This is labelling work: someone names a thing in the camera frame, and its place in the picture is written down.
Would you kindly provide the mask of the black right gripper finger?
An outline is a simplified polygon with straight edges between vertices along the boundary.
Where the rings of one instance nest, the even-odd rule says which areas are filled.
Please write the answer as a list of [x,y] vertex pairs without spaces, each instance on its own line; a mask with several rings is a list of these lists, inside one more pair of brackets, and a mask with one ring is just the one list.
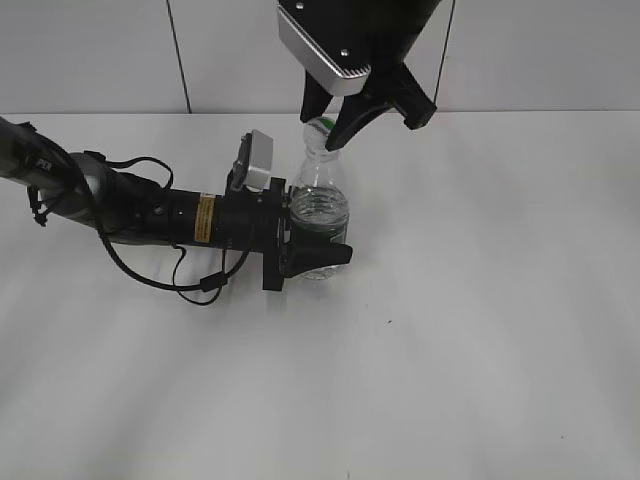
[[391,108],[388,101],[364,93],[346,97],[325,148],[328,151],[344,148],[367,125]]
[[306,71],[300,111],[301,122],[308,123],[314,118],[323,116],[331,101],[332,95]]

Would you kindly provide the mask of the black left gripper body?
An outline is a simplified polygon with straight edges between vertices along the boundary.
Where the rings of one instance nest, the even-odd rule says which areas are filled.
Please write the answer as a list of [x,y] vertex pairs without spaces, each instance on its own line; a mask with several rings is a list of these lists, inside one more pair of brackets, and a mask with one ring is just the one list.
[[214,204],[214,246],[240,253],[233,267],[225,270],[227,278],[239,272],[251,253],[258,253],[262,256],[262,288],[283,289],[288,200],[282,178],[271,178],[268,187],[257,192],[241,185],[232,174],[227,177],[225,193]]

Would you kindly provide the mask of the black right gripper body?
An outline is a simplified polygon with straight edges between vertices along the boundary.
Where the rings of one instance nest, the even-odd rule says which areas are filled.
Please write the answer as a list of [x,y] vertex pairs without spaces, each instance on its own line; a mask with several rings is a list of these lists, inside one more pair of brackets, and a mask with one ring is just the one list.
[[376,35],[371,41],[371,74],[362,91],[365,115],[362,129],[382,113],[395,109],[410,130],[424,127],[436,105],[415,79],[405,59],[419,36],[418,30]]

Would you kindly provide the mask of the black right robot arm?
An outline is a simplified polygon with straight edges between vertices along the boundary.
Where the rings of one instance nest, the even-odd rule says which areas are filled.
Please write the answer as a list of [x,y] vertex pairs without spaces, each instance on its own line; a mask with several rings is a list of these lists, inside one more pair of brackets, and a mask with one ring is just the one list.
[[302,122],[342,98],[326,148],[343,148],[394,109],[410,130],[437,110],[405,59],[438,4],[435,1],[280,1],[282,41],[305,70]]

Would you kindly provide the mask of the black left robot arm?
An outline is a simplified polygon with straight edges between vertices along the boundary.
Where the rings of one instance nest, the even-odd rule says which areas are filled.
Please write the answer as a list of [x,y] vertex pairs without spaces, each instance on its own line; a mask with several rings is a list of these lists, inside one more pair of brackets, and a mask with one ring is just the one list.
[[[58,215],[94,229],[107,254],[130,278],[172,292],[222,289],[248,256],[262,257],[262,287],[280,291],[285,280],[321,267],[346,265],[353,250],[292,219],[293,191],[270,174],[272,139],[246,133],[221,195],[179,190],[131,173],[139,158],[113,162],[95,151],[69,153],[30,123],[1,122],[1,176],[25,186],[34,220]],[[239,259],[195,283],[163,283],[132,270],[118,244],[188,246],[237,251]]]

